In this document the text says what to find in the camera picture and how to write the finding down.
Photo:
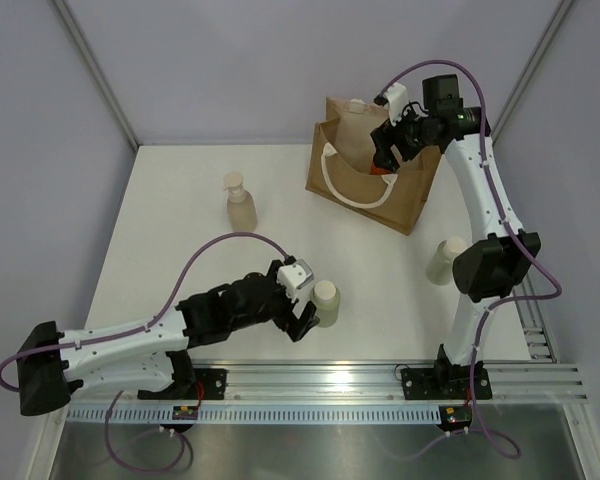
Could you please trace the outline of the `olive bottle white cap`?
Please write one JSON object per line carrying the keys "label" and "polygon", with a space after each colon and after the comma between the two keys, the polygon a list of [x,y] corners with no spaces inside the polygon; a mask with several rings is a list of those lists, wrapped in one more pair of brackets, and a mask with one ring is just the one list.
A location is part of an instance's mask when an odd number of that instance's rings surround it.
{"label": "olive bottle white cap", "polygon": [[320,328],[329,328],[336,323],[340,299],[339,289],[329,280],[320,280],[313,286],[310,300],[316,306],[315,315]]}
{"label": "olive bottle white cap", "polygon": [[449,284],[453,263],[466,249],[467,244],[462,237],[452,236],[442,241],[426,266],[426,278],[437,286]]}

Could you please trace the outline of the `beige pump soap bottle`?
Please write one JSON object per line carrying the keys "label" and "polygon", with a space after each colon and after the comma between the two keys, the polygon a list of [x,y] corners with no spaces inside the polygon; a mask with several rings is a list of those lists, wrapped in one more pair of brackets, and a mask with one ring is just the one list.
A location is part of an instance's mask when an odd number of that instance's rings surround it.
{"label": "beige pump soap bottle", "polygon": [[234,232],[254,232],[258,219],[252,195],[244,187],[240,172],[229,172],[223,178],[223,190],[227,193],[227,214]]}

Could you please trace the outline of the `green dish soap bottle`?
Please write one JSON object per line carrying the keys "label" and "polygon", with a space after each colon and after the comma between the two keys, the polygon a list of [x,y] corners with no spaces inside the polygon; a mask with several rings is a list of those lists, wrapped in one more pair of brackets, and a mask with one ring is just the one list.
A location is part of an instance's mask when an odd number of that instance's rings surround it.
{"label": "green dish soap bottle", "polygon": [[380,176],[388,174],[388,171],[383,168],[377,167],[375,164],[372,164],[370,168],[370,174]]}

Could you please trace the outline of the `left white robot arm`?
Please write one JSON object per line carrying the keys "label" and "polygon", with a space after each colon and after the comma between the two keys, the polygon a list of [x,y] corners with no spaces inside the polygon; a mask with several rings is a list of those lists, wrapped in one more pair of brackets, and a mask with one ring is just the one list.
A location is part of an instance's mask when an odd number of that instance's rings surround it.
{"label": "left white robot arm", "polygon": [[20,413],[51,413],[72,398],[108,390],[135,390],[142,400],[184,398],[196,381],[193,348],[267,322],[300,341],[318,323],[313,302],[300,315],[293,312],[313,279],[297,264],[274,264],[266,274],[249,273],[182,300],[156,323],[65,332],[53,321],[41,323],[18,351]]}

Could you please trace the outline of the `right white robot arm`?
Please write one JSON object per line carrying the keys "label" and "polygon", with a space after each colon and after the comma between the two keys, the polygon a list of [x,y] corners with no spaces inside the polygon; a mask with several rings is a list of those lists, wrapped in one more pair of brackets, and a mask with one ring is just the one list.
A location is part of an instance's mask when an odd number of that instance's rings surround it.
{"label": "right white robot arm", "polygon": [[401,384],[408,400],[489,399],[481,346],[490,312],[524,279],[541,240],[525,230],[499,190],[502,182],[484,106],[465,106],[454,74],[428,78],[422,87],[422,113],[414,111],[398,82],[375,98],[388,108],[389,117],[371,133],[373,164],[394,173],[401,161],[414,159],[427,147],[438,148],[459,183],[472,243],[452,262],[460,299],[449,337],[432,366],[402,368]]}

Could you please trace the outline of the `brown canvas tote bag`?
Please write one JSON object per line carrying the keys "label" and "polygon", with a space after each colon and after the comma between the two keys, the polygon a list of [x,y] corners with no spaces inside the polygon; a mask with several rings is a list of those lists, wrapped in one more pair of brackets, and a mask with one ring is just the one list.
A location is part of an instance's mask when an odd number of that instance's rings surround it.
{"label": "brown canvas tote bag", "polygon": [[328,97],[325,120],[314,128],[306,189],[408,235],[414,229],[441,160],[427,147],[396,173],[371,175],[371,132],[387,111],[361,100]]}

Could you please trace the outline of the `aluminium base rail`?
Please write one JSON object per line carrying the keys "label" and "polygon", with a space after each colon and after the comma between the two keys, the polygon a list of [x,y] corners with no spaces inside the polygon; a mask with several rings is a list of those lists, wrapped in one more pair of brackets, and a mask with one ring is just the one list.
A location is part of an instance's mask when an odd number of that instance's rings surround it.
{"label": "aluminium base rail", "polygon": [[[398,380],[405,360],[387,361],[203,361],[227,371],[224,403],[229,404],[397,404],[404,401]],[[488,363],[496,404],[573,404],[588,401],[574,364]]]}

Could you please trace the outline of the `right side aluminium rail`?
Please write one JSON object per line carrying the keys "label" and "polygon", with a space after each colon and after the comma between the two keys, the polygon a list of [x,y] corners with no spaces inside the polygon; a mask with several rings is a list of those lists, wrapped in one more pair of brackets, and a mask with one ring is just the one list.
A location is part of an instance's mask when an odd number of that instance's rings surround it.
{"label": "right side aluminium rail", "polygon": [[558,363],[552,332],[546,322],[539,300],[523,299],[517,302],[516,309],[522,325],[529,355],[536,363]]}

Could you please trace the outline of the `right aluminium frame post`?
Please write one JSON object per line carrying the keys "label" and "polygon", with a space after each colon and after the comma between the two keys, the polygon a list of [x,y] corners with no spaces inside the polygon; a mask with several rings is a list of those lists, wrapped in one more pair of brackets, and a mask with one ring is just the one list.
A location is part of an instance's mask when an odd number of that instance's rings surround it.
{"label": "right aluminium frame post", "polygon": [[520,101],[530,87],[538,70],[547,58],[554,42],[566,25],[569,16],[577,6],[577,0],[560,0],[547,20],[537,41],[534,44],[512,90],[510,91],[503,107],[491,130],[493,145],[503,137],[506,128],[512,119]]}

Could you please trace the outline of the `aluminium frame post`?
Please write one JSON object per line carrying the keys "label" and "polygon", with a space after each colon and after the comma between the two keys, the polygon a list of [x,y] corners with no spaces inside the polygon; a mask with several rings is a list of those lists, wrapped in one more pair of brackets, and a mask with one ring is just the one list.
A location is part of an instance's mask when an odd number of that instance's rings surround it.
{"label": "aluminium frame post", "polygon": [[510,91],[503,107],[491,130],[493,145],[503,137],[506,128],[512,119],[520,101],[530,87],[538,70],[547,58],[554,42],[566,25],[569,16],[577,6],[577,0],[560,0],[547,20],[537,41],[534,44],[512,90]]}
{"label": "aluminium frame post", "polygon": [[75,49],[78,57],[84,65],[89,78],[93,82],[101,100],[114,121],[121,136],[130,149],[136,153],[141,146],[134,128],[127,115],[122,109],[109,81],[101,68],[99,61],[90,45],[87,36],[78,21],[76,14],[68,1],[50,0],[48,2],[56,14],[62,28],[65,30],[70,44]]}

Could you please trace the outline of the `left aluminium frame post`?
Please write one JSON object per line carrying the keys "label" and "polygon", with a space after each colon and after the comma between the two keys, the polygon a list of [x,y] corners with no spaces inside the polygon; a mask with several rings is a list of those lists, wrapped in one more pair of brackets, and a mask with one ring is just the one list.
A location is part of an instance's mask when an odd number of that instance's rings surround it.
{"label": "left aluminium frame post", "polygon": [[48,2],[56,14],[62,28],[65,30],[70,44],[75,49],[78,57],[84,65],[89,78],[93,82],[101,100],[114,121],[121,136],[130,149],[136,153],[141,146],[134,128],[127,115],[122,109],[109,81],[101,68],[99,61],[90,45],[87,36],[78,21],[76,14],[68,1],[50,0]]}

